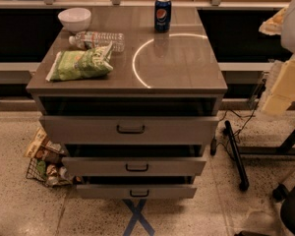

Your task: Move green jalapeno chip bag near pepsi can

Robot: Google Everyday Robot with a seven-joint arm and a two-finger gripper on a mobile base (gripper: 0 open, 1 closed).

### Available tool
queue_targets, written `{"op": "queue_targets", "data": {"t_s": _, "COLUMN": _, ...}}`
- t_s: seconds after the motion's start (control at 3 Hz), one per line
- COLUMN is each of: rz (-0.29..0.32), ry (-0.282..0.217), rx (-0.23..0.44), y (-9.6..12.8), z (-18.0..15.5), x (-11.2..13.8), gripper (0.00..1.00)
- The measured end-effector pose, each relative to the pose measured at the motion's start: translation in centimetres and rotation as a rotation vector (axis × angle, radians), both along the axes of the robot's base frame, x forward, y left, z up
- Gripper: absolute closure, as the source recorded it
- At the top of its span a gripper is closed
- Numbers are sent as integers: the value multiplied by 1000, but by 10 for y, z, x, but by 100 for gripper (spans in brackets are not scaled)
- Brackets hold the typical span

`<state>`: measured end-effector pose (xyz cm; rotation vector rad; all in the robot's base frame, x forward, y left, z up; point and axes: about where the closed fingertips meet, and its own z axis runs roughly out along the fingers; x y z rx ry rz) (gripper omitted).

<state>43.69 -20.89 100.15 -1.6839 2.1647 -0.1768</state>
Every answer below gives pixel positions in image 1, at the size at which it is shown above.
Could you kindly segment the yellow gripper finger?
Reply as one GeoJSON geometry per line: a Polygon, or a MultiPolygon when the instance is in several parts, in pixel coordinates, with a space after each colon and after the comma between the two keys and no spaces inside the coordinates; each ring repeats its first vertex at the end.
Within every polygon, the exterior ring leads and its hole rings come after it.
{"type": "Polygon", "coordinates": [[[283,114],[295,101],[295,56],[276,62],[266,81],[261,112],[268,116],[283,114]]]}
{"type": "Polygon", "coordinates": [[[259,27],[259,32],[267,35],[281,35],[282,25],[287,8],[282,8],[259,27]]]}

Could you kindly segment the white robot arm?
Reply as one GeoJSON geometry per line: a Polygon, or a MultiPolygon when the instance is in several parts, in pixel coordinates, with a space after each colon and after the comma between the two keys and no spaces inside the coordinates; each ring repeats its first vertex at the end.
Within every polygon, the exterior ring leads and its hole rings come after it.
{"type": "Polygon", "coordinates": [[[259,101],[261,115],[279,116],[295,101],[295,0],[263,22],[259,31],[268,35],[279,34],[281,46],[292,53],[289,60],[273,63],[259,101]]]}

